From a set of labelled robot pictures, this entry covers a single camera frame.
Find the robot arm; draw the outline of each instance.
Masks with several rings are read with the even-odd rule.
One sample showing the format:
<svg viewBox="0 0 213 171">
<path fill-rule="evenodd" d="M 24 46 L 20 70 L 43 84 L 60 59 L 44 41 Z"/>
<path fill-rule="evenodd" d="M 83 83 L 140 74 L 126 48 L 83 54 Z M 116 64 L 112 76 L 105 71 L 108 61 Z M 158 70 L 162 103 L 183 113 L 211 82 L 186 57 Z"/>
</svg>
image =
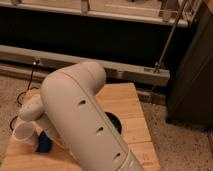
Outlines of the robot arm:
<svg viewBox="0 0 213 171">
<path fill-rule="evenodd" d="M 57 70 L 42 83 L 41 106 L 83 170 L 142 171 L 95 99 L 105 79 L 104 69 L 93 61 Z"/>
</svg>

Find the floor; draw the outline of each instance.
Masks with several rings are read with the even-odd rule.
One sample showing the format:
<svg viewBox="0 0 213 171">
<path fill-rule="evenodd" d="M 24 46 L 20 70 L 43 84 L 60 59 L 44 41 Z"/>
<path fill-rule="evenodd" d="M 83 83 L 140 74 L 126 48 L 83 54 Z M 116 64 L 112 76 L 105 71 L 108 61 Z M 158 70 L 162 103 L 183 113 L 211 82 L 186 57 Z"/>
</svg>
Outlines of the floor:
<svg viewBox="0 0 213 171">
<path fill-rule="evenodd" d="M 0 74 L 0 162 L 11 135 L 9 122 L 17 114 L 17 95 L 27 81 Z M 199 127 L 165 123 L 165 106 L 141 103 L 163 171 L 213 171 L 207 134 Z"/>
</svg>

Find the wooden table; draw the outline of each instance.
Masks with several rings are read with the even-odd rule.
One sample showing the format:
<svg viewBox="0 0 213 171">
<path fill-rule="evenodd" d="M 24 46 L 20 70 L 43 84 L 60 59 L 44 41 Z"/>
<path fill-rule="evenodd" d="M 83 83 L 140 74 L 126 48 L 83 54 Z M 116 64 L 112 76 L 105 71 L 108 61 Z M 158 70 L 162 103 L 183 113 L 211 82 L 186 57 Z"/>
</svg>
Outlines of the wooden table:
<svg viewBox="0 0 213 171">
<path fill-rule="evenodd" d="M 32 92 L 27 93 L 25 101 Z M 134 84 L 108 84 L 97 94 L 104 111 L 114 113 L 122 123 L 122 137 L 146 171 L 160 170 Z M 33 152 L 32 147 L 10 139 L 1 171 L 82 171 L 68 151 L 53 145 L 49 154 Z"/>
</svg>

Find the cable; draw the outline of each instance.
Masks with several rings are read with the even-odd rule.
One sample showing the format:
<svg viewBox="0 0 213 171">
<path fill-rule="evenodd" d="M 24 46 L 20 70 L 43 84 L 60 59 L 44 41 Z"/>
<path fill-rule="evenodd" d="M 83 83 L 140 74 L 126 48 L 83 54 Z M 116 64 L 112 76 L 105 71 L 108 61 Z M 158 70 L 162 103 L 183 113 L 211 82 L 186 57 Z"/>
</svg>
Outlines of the cable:
<svg viewBox="0 0 213 171">
<path fill-rule="evenodd" d="M 14 122 L 17 118 L 18 118 L 18 115 L 14 116 L 13 119 L 10 121 L 10 129 L 11 129 L 11 131 L 14 130 L 14 128 L 13 128 L 13 122 Z"/>
<path fill-rule="evenodd" d="M 36 60 L 36 61 L 33 62 L 32 71 L 31 71 L 30 79 L 29 79 L 29 83 L 28 83 L 28 85 L 27 85 L 27 90 L 21 92 L 21 93 L 17 96 L 17 98 L 16 98 L 16 102 L 17 102 L 20 106 L 22 105 L 22 102 L 20 101 L 20 98 L 22 97 L 22 95 L 26 94 L 26 92 L 27 92 L 28 90 L 38 89 L 37 87 L 32 87 L 32 88 L 30 88 L 31 83 L 32 83 L 32 80 L 33 80 L 33 74 L 34 74 L 34 71 L 37 69 L 38 63 L 39 63 L 39 60 Z"/>
<path fill-rule="evenodd" d="M 32 71 L 31 71 L 31 74 L 30 74 L 30 79 L 29 79 L 29 83 L 27 85 L 27 90 L 26 91 L 23 91 L 21 93 L 18 94 L 17 98 L 16 98 L 16 102 L 21 106 L 22 105 L 22 102 L 20 101 L 20 98 L 22 97 L 22 95 L 26 94 L 26 92 L 28 90 L 32 90 L 32 89 L 38 89 L 37 87 L 31 87 L 31 83 L 32 83 L 32 80 L 33 80 L 33 74 L 34 74 L 34 71 L 37 69 L 37 65 L 39 63 L 39 60 L 36 60 L 33 62 L 33 65 L 32 65 Z M 13 131 L 14 128 L 13 128 L 13 122 L 18 118 L 18 115 L 14 116 L 12 118 L 12 120 L 10 121 L 10 129 Z"/>
</svg>

